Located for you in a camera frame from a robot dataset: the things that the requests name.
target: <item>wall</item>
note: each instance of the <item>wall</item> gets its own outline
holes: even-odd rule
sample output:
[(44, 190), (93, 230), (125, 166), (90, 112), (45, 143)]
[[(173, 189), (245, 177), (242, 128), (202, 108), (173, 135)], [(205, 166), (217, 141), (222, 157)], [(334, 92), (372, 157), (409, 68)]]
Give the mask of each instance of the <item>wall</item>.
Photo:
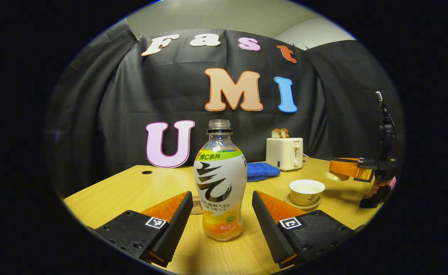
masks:
[(275, 39), (295, 44), (300, 49), (310, 49), (341, 40), (356, 40), (346, 30), (323, 17), (297, 24), (275, 37)]

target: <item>white cup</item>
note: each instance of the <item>white cup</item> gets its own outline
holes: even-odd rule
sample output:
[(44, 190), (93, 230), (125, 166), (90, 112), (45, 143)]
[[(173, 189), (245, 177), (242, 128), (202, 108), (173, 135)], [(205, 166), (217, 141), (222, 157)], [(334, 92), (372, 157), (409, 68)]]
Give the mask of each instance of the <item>white cup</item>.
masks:
[(325, 185), (319, 181), (297, 180), (292, 181), (289, 186), (290, 199), (298, 205), (311, 205), (319, 198), (320, 193), (325, 190)]

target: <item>peach letter m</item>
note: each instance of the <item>peach letter m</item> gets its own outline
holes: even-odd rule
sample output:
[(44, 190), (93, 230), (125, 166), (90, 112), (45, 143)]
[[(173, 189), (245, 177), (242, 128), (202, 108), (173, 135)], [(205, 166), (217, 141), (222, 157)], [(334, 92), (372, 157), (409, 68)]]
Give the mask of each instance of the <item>peach letter m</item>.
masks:
[(263, 109), (257, 88), (259, 73), (246, 70), (241, 73), (238, 83), (234, 83), (231, 76), (222, 68), (208, 68), (205, 74), (210, 77), (210, 101), (205, 104), (206, 110), (224, 110), (226, 105), (222, 102), (222, 94), (233, 110), (237, 108), (242, 95), (244, 95), (241, 104), (243, 110), (261, 111)]

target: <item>blue cloth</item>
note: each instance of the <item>blue cloth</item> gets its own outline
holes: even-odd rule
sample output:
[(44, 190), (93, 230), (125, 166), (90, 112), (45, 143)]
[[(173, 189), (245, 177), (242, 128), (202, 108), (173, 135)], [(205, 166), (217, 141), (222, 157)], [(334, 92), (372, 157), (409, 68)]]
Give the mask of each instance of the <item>blue cloth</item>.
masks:
[(270, 176), (278, 176), (280, 169), (273, 167), (266, 162), (248, 163), (248, 182), (262, 181)]

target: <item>toaster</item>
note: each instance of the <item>toaster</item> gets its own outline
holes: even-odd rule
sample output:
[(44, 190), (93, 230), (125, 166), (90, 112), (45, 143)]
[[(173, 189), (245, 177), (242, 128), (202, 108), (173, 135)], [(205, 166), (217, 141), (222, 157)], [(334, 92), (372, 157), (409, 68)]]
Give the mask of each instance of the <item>toaster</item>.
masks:
[(266, 163), (280, 170), (288, 171), (302, 168), (304, 139), (266, 139)]

